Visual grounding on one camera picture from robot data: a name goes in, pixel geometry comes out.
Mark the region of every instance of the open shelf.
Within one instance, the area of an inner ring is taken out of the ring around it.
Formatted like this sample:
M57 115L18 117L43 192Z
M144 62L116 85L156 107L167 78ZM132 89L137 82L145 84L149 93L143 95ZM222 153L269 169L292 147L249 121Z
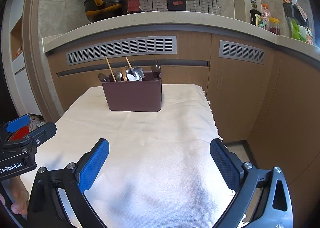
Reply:
M15 24L10 32L12 61L18 57L17 50L22 47L22 17Z

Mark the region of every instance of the cooking pot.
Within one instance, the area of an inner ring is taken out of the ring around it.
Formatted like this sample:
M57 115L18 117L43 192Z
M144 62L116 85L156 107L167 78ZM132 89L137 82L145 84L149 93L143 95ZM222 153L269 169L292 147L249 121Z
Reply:
M85 14L90 22L127 14L128 0L86 0Z

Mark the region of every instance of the tablecloth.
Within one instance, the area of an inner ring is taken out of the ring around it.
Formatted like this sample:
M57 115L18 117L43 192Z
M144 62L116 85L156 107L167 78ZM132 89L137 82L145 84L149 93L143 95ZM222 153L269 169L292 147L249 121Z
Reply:
M201 87L164 84L159 112L110 111L102 87L89 88L57 121L36 154L38 168L64 168L99 138L110 153L85 195L108 228L212 227L235 192L210 156L218 131ZM36 170L21 175L30 192ZM63 190L73 225L81 227Z

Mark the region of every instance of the countertop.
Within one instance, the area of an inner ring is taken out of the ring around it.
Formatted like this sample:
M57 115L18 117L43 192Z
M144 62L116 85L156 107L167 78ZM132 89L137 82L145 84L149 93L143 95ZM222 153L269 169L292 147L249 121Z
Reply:
M44 53L66 43L101 32L145 25L196 25L226 29L263 39L275 45L298 51L320 61L320 48L285 36L275 35L267 30L229 17L199 12L157 11L113 17L91 23L62 35L42 38Z

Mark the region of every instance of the chopstick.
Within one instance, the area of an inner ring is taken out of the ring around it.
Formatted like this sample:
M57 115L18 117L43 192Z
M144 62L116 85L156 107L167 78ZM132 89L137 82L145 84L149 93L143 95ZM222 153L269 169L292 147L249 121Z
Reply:
M129 65L129 68L132 69L131 64L130 64L129 61L128 61L128 58L126 57L125 59L127 60L127 63L128 63L128 65Z
M110 63L109 63L109 61L108 61L108 58L105 56L105 58L106 58L106 60L107 60L107 63L108 63L108 66L109 66L109 70L110 70L110 72L111 72L111 75L112 75L112 77L113 77L113 80L114 81L116 81L116 78L115 78L115 76L113 75L113 72L112 72L112 70L111 70L111 66L110 66Z

